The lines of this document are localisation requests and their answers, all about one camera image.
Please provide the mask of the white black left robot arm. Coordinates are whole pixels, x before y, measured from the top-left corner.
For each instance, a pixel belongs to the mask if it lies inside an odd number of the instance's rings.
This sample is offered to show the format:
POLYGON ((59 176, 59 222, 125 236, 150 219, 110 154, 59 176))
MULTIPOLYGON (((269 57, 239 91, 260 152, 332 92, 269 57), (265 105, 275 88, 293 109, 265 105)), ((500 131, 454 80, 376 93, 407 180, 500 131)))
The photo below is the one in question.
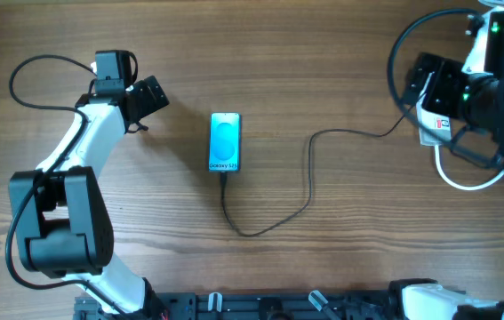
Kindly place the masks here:
POLYGON ((5 243, 11 278, 31 290, 76 285, 108 318, 166 319, 150 282, 114 251, 114 230, 98 178, 116 144, 141 119, 168 106, 154 76, 138 78, 126 50, 98 51, 87 93, 69 108, 74 121, 34 170, 9 181, 12 222, 5 243))

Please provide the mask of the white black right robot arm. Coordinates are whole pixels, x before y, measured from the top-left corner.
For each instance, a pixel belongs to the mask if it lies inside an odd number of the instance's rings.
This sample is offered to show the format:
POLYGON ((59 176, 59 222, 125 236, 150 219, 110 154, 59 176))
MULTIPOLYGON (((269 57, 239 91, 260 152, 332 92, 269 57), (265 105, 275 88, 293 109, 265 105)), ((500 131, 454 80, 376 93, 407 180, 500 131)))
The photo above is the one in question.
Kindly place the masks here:
MULTIPOLYGON (((504 173, 504 8, 485 14, 452 8, 418 18, 393 44, 387 81, 414 126, 455 156, 504 173), (466 61, 422 53, 398 94, 394 64, 404 40, 427 21, 457 14, 467 16, 475 39, 466 61)), ((504 301, 474 300, 439 284, 401 284, 395 296, 403 319, 504 319, 504 301)))

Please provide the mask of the blue screen Galaxy smartphone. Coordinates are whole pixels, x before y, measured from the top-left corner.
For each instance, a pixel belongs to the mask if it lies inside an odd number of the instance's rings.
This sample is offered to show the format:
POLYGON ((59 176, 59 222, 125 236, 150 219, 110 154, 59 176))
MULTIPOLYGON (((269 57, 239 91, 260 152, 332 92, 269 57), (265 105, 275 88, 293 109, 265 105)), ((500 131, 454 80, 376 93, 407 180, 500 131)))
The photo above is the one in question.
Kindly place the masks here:
POLYGON ((212 113, 210 125, 209 171, 238 172, 241 116, 238 113, 212 113))

